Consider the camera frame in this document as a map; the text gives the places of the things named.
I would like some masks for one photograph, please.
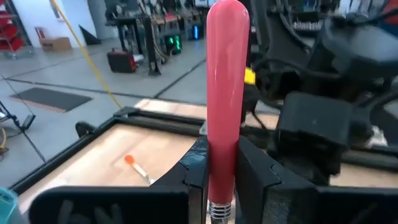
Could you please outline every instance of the workbench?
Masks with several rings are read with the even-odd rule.
[[[135,107],[180,116],[206,118],[206,106],[141,100]],[[268,128],[276,127],[277,114],[261,114],[259,117]],[[249,115],[246,124],[259,126]],[[162,131],[114,125],[51,173],[37,180],[33,186],[24,192],[19,192],[20,209],[26,212],[39,193],[62,185],[148,186],[134,169],[125,164],[123,158],[126,154],[133,155],[151,179],[159,179],[180,160],[195,140],[193,137]],[[340,186],[397,187],[398,174],[343,164],[340,176],[334,177],[331,183]]]

